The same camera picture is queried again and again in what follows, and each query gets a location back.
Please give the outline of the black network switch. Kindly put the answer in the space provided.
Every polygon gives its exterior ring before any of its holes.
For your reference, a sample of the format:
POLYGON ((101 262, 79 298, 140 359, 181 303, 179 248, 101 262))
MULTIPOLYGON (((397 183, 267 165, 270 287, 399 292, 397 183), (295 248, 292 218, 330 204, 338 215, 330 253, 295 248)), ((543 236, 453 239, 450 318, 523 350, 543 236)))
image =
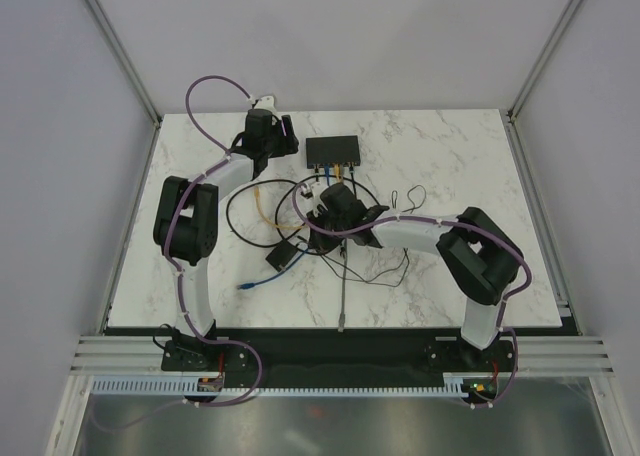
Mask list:
POLYGON ((305 159, 308 169, 334 165, 361 165, 359 139, 356 135, 311 137, 305 140, 305 159))

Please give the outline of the black power adapter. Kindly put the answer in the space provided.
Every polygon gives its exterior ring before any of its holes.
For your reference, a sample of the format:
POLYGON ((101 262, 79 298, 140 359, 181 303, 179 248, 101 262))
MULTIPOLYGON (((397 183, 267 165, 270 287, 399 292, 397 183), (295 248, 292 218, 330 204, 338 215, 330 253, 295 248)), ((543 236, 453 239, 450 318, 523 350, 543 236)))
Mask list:
POLYGON ((288 241, 278 243, 266 256, 266 262, 278 273, 285 270, 293 258, 298 254, 298 249, 288 241))

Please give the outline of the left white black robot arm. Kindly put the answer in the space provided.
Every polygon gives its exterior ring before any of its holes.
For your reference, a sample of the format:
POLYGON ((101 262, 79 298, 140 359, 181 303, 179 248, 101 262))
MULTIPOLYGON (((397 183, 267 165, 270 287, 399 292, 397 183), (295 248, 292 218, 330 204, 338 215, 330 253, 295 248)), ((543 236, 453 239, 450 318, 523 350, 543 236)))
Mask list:
POLYGON ((153 240, 173 266, 179 316, 164 346, 164 371, 211 371, 218 364, 224 350, 214 342, 208 259, 218 239, 219 203, 256 179, 271 159, 293 155, 298 149, 290 116, 251 109, 244 130, 220 161, 191 180, 165 179, 153 240))

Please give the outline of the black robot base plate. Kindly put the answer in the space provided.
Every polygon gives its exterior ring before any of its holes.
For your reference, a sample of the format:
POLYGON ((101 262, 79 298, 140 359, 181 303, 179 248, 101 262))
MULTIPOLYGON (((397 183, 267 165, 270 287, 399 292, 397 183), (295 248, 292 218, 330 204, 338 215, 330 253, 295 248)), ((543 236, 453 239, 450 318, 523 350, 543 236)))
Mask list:
POLYGON ((456 330, 430 329, 218 329, 224 350, 211 371, 241 387, 427 386, 447 373, 507 375, 515 351, 500 336, 474 368, 460 358, 456 330))

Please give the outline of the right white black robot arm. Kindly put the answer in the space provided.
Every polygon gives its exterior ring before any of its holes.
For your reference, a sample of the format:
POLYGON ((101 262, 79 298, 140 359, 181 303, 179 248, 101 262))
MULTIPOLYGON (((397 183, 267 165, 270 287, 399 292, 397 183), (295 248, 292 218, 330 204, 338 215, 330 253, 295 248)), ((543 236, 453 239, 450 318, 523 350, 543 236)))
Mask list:
POLYGON ((441 257, 467 298, 458 361, 480 370, 493 359, 507 301, 526 289, 531 270, 520 248, 481 209, 436 218, 367 207, 343 183, 304 183, 293 193, 296 213, 310 227, 310 245, 328 251, 345 240, 441 257))

